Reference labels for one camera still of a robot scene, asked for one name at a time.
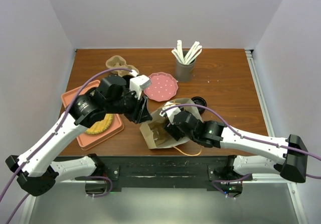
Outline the beige paper takeout bag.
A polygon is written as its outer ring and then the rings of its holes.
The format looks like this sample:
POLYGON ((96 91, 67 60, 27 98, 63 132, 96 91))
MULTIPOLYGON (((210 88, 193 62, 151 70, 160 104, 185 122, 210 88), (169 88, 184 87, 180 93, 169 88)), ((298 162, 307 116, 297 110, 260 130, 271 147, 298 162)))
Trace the beige paper takeout bag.
POLYGON ((190 98, 178 98, 172 101, 168 101, 157 110, 151 113, 152 120, 147 121, 140 126, 140 132, 149 149, 168 149, 174 148, 183 155, 186 156, 199 156, 202 153, 202 148, 196 154, 187 154, 178 148, 179 145, 185 144, 189 141, 187 137, 184 137, 179 132, 176 126, 173 126, 170 122, 173 118, 168 118, 169 114, 172 114, 177 108, 173 108, 162 113, 163 109, 178 104, 193 104, 194 102, 190 98))

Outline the beige cardboard cup carrier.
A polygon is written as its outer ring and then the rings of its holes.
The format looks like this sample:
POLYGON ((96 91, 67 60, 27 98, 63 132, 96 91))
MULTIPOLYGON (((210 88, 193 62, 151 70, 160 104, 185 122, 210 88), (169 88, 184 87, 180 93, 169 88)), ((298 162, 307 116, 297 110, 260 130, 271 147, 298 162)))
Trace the beige cardboard cup carrier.
POLYGON ((160 123, 152 123, 148 125, 151 132, 153 133, 153 140, 155 144, 158 146, 160 144, 165 143, 170 139, 169 133, 164 129, 163 124, 160 123))

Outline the stack of black cups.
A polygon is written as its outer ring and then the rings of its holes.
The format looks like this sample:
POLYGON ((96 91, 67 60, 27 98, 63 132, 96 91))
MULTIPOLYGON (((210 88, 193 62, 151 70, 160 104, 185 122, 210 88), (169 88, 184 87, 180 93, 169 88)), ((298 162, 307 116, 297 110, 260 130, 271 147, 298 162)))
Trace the stack of black cups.
POLYGON ((129 85, 129 84, 130 84, 130 80, 131 80, 132 78, 134 78, 134 76, 132 76, 132 75, 125 75, 125 76, 123 76, 122 78, 126 81, 126 84, 129 85))

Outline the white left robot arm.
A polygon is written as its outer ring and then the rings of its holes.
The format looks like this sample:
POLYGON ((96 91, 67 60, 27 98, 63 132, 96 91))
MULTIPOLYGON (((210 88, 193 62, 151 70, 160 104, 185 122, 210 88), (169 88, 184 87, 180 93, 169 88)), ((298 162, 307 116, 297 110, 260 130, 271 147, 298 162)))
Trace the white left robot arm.
POLYGON ((106 114, 123 114, 135 124, 150 121, 148 98, 143 95, 150 84, 145 75, 132 78, 129 84, 118 75, 110 75, 97 87, 75 96, 57 123, 36 144, 23 154, 6 159, 19 186, 32 196, 40 196, 64 180, 103 177, 105 165, 95 154, 63 162, 56 162, 55 158, 106 114))

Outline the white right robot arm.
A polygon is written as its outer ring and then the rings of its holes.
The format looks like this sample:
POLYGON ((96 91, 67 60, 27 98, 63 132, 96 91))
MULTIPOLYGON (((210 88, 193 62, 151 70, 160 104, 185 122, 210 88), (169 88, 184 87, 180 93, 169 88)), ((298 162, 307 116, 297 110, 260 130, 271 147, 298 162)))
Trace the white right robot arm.
POLYGON ((202 121, 191 112, 177 109, 161 111, 169 119, 167 130, 176 140, 187 137, 205 148, 226 148, 245 151, 250 157, 231 157, 217 171, 221 178, 235 180, 254 173, 279 174, 291 182, 306 181, 307 148, 301 137, 277 138, 253 134, 222 122, 202 121))

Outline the pink polka dot plate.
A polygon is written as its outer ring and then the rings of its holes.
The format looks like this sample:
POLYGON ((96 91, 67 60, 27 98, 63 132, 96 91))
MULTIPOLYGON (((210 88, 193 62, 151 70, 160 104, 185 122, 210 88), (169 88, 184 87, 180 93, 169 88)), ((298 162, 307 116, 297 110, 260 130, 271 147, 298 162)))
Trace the pink polka dot plate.
POLYGON ((173 98, 178 91, 178 82, 168 73, 158 72, 149 76, 151 85, 144 94, 151 100, 162 102, 173 98))

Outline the yellow green woven coaster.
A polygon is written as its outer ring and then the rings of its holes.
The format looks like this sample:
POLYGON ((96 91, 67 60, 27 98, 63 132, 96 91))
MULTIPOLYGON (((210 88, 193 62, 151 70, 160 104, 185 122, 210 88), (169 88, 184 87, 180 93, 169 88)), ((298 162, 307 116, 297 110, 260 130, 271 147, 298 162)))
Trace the yellow green woven coaster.
POLYGON ((113 122, 114 114, 106 114, 104 119, 94 123, 85 133, 88 135, 98 135, 106 131, 113 122))

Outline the grey straw holder cup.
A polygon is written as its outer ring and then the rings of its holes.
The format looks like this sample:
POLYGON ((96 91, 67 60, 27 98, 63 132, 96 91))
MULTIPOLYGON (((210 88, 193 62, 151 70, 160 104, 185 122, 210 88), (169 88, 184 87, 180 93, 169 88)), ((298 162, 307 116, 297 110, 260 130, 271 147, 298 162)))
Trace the grey straw holder cup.
POLYGON ((196 59, 194 59, 190 64, 182 64, 178 59, 176 60, 175 66, 175 79, 178 82, 189 82, 194 74, 196 59))

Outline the salmon pink tray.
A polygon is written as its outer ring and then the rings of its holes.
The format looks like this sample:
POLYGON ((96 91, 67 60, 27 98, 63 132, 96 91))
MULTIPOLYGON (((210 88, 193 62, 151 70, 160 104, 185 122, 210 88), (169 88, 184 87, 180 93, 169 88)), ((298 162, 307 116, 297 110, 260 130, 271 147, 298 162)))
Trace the salmon pink tray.
MULTIPOLYGON (((80 87, 74 88, 61 95, 61 100, 64 108, 67 108, 68 104, 71 102, 72 98, 80 87)), ((112 118, 111 125, 104 132, 96 135, 90 135, 87 133, 82 133, 76 140, 82 150, 88 150, 94 146, 106 141, 112 136, 118 134, 124 129, 124 124, 118 114, 114 114, 112 118)))

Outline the white paper straw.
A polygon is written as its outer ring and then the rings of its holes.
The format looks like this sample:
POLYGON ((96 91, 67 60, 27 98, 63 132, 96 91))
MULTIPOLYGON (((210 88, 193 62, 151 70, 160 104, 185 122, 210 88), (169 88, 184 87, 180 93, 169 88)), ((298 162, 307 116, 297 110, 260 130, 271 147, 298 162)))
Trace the white paper straw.
POLYGON ((202 45, 200 45, 200 42, 195 41, 192 47, 189 49, 187 54, 184 56, 184 65, 191 64, 192 61, 196 59, 196 57, 202 52, 202 45))
POLYGON ((182 58, 182 57, 180 56, 180 54, 179 54, 179 52, 178 52, 177 49, 174 48, 174 49, 172 49, 171 52, 173 53, 173 55, 175 56, 175 58, 177 59, 177 61, 178 61, 179 63, 184 64, 184 58, 182 58))
POLYGON ((180 56, 181 59, 181 63, 185 64, 185 59, 184 59, 184 54, 183 54, 183 48, 182 48, 182 41, 181 40, 177 40, 177 52, 180 56))

